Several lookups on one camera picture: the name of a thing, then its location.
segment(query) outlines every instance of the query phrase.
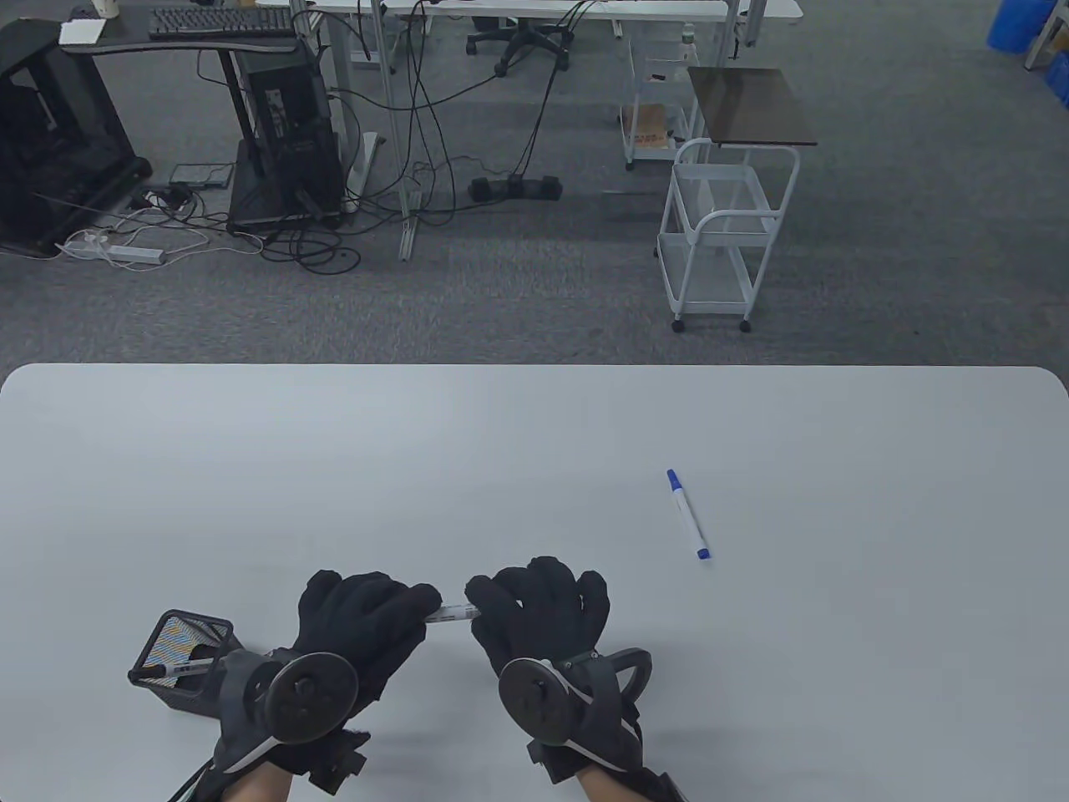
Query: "pen holder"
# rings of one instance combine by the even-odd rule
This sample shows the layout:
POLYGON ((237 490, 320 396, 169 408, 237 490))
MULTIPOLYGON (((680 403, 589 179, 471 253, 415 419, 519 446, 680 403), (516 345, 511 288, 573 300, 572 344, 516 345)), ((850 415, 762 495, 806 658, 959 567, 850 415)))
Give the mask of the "pen holder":
POLYGON ((130 672, 130 683, 148 688, 164 704, 187 713, 219 718, 219 687, 223 669, 220 660, 241 649, 234 637, 234 624, 224 618, 213 618, 182 610, 169 610, 159 618, 152 636, 130 672), (202 674, 160 679, 135 678, 134 673, 146 666, 181 665, 190 660, 211 659, 202 674))

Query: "blue bin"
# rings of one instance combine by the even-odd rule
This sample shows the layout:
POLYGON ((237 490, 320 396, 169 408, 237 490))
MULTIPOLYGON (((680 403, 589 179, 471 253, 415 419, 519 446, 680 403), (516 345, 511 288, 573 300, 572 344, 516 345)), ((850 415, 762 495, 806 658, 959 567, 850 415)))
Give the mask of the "blue bin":
POLYGON ((1054 57, 1044 80, 1058 99, 1069 106, 1069 53, 1059 52, 1054 57))
POLYGON ((1003 0, 988 33, 988 47, 1022 53, 1043 29, 1055 0, 1003 0))

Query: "black glove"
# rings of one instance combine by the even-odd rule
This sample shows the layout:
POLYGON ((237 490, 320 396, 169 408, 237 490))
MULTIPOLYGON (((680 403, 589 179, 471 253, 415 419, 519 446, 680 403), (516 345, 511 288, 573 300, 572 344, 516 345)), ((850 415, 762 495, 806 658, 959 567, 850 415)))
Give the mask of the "black glove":
MULTIPOLYGON (((427 637, 423 619, 441 606, 430 585, 407 587, 384 573, 342 580, 336 571, 320 571, 308 581, 297 604, 300 629, 294 651, 340 654, 356 669, 359 691, 356 715, 386 689, 386 682, 427 637)), ((276 746, 268 759, 293 774, 317 768, 345 735, 339 727, 311 743, 276 746)))
POLYGON ((587 571, 576 582, 556 557, 505 568, 493 580, 475 576, 464 592, 480 614, 471 634, 498 676, 515 658, 564 660, 592 650, 608 620, 602 575, 587 571))

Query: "bottle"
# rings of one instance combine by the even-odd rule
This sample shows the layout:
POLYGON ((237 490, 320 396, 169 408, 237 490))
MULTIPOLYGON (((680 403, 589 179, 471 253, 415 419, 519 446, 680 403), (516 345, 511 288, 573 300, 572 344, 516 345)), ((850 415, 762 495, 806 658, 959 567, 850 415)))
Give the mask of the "bottle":
POLYGON ((679 60, 683 63, 676 68, 676 80, 690 83, 691 76, 686 70, 698 65, 698 48, 694 44, 694 22, 683 24, 683 35, 679 42, 679 60))

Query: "pen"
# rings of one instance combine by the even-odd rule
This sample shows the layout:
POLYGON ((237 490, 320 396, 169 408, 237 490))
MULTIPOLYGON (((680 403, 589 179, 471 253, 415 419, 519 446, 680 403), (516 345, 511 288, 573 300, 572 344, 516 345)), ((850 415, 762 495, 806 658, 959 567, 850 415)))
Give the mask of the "pen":
POLYGON ((469 621, 479 615, 479 608, 475 604, 445 604, 438 607, 437 613, 432 613, 423 620, 428 623, 440 623, 441 621, 469 621))
MULTIPOLYGON (((469 621, 479 615, 479 608, 475 604, 445 604, 438 607, 437 613, 432 613, 423 620, 427 623, 441 623, 443 621, 469 621)), ((205 660, 190 660, 186 663, 175 665, 145 665, 131 669, 127 676, 133 682, 139 679, 168 679, 170 677, 182 677, 192 674, 207 674, 212 667, 213 658, 205 660)))
POLYGON ((676 506, 679 508, 679 516, 683 521, 683 531, 691 540, 691 545, 698 555, 698 559, 712 559, 712 555, 709 553, 709 543, 701 536, 701 529, 698 528, 698 522, 695 520, 694 513, 691 512, 691 505, 686 503, 686 494, 683 492, 683 485, 680 484, 675 471, 668 472, 668 481, 671 483, 672 498, 676 499, 676 506))

